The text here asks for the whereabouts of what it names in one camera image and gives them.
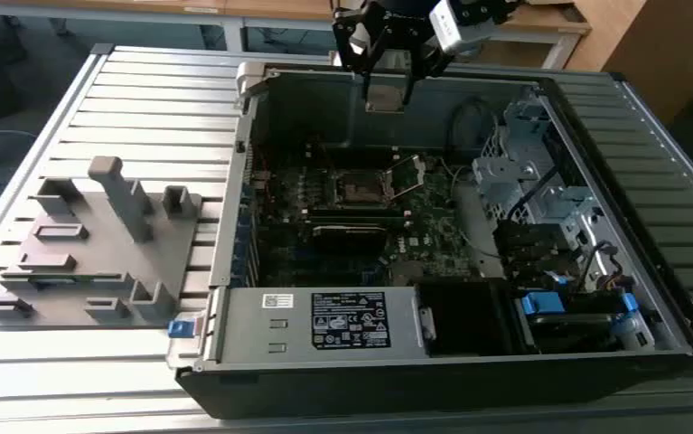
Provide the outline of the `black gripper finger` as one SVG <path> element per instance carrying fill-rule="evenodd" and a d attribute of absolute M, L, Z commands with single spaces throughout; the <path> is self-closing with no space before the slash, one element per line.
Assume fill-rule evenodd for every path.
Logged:
<path fill-rule="evenodd" d="M 364 2 L 360 9 L 335 8 L 334 35 L 342 67 L 363 80 L 362 97 L 368 101 L 372 71 L 386 51 L 386 8 Z"/>
<path fill-rule="evenodd" d="M 452 62 L 454 56 L 442 49 L 431 25 L 408 30 L 402 51 L 408 54 L 403 92 L 403 105 L 407 106 L 416 83 L 427 77 L 438 77 Z"/>

